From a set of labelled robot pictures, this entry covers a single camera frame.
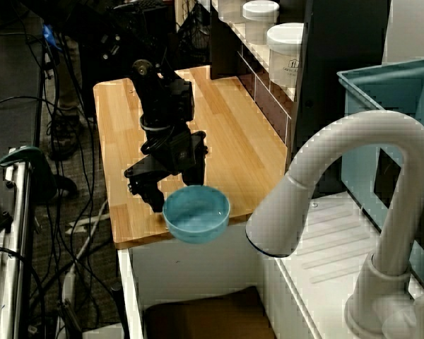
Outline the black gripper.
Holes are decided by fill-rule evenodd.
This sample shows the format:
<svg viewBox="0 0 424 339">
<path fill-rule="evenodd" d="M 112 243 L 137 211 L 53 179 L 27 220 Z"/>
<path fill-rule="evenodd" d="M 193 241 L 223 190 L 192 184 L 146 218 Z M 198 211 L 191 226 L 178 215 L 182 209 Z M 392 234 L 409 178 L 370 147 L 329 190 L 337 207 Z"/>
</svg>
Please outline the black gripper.
<svg viewBox="0 0 424 339">
<path fill-rule="evenodd" d="M 186 125 L 176 125 L 161 132 L 150 132 L 141 146 L 143 159 L 124 171 L 132 195 L 139 195 L 153 212 L 161 213 L 165 202 L 158 181 L 170 175 L 182 175 L 187 186 L 204 184 L 206 133 L 192 133 Z"/>
</svg>

